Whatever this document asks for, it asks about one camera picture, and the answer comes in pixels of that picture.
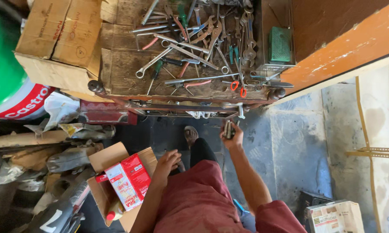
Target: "pliers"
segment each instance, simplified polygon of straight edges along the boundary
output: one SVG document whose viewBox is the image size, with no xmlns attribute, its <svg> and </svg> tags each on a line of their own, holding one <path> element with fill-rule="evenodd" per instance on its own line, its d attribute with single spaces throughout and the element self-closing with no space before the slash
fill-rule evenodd
<svg viewBox="0 0 389 233">
<path fill-rule="evenodd" d="M 174 28 L 172 26 L 173 21 L 180 28 L 180 30 L 182 31 L 182 35 L 183 35 L 185 41 L 187 41 L 187 35 L 186 35 L 186 32 L 185 32 L 185 29 L 183 28 L 183 26 L 180 23 L 180 21 L 177 18 L 177 16 L 175 17 L 173 15 L 173 10 L 167 4 L 164 4 L 164 11 L 166 11 L 166 14 L 167 14 L 167 18 L 166 19 L 167 19 L 167 22 L 168 22 L 168 28 L 170 29 L 170 32 L 173 35 L 174 39 L 177 40 L 177 42 L 179 42 L 179 43 L 182 41 L 180 39 L 180 37 L 179 37 L 179 34 L 174 31 Z"/>
</svg>

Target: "cardboard box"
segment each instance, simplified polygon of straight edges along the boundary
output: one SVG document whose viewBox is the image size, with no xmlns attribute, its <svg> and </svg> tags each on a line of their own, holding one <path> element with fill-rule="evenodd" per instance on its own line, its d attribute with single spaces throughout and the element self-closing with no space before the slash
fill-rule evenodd
<svg viewBox="0 0 389 233">
<path fill-rule="evenodd" d="M 154 170 L 156 169 L 157 159 L 154 156 L 153 150 L 151 147 L 144 149 L 137 153 L 141 160 L 141 163 L 145 167 L 145 170 L 152 177 Z M 99 151 L 91 156 L 89 156 L 89 160 L 91 162 L 92 167 L 95 172 L 101 173 L 105 169 L 115 165 L 116 163 L 126 159 L 129 157 L 127 150 L 124 145 L 119 142 L 114 144 L 108 148 L 105 148 L 102 151 Z M 111 205 L 111 202 L 117 198 L 117 194 L 115 193 L 112 185 L 109 182 L 101 182 L 97 183 L 95 177 L 91 177 L 88 179 L 88 184 L 91 189 L 91 193 L 97 203 L 98 209 L 101 213 L 102 218 L 105 221 L 105 225 L 110 226 L 112 221 L 109 221 L 105 218 L 108 213 L 108 209 Z M 124 213 L 124 215 L 119 219 L 121 225 L 124 230 L 129 232 L 133 223 L 137 217 L 137 214 L 140 210 L 141 205 L 131 209 Z"/>
<path fill-rule="evenodd" d="M 36 0 L 15 49 L 32 82 L 95 94 L 101 0 Z"/>
<path fill-rule="evenodd" d="M 143 203 L 151 179 L 137 153 L 108 168 L 105 174 L 126 211 Z"/>
<path fill-rule="evenodd" d="M 339 200 L 306 209 L 312 233 L 364 233 L 358 203 Z"/>
</svg>

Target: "orange wall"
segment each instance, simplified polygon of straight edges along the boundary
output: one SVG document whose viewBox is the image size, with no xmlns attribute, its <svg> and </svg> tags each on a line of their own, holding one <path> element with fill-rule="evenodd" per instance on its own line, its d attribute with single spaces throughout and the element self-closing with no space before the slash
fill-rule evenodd
<svg viewBox="0 0 389 233">
<path fill-rule="evenodd" d="M 389 5 L 281 74 L 287 94 L 389 54 Z"/>
</svg>

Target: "red parts box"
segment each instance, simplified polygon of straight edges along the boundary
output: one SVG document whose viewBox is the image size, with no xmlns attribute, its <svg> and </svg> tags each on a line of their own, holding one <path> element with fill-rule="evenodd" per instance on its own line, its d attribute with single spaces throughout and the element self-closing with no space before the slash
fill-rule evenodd
<svg viewBox="0 0 389 233">
<path fill-rule="evenodd" d="M 151 179 L 137 153 L 108 168 L 105 174 L 126 211 L 143 202 Z"/>
</svg>

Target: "green screwdriver handle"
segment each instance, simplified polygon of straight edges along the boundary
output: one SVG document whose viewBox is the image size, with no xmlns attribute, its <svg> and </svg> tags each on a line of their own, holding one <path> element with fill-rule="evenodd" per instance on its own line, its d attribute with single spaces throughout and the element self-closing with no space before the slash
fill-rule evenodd
<svg viewBox="0 0 389 233">
<path fill-rule="evenodd" d="M 238 46 L 235 47 L 235 56 L 236 56 L 236 60 L 238 61 L 238 64 L 239 64 L 239 49 L 238 49 Z"/>
<path fill-rule="evenodd" d="M 185 14 L 185 7 L 183 4 L 179 4 L 177 7 L 177 10 L 179 11 L 179 18 L 182 22 L 183 28 L 187 28 L 187 20 L 186 20 L 186 14 Z"/>
</svg>

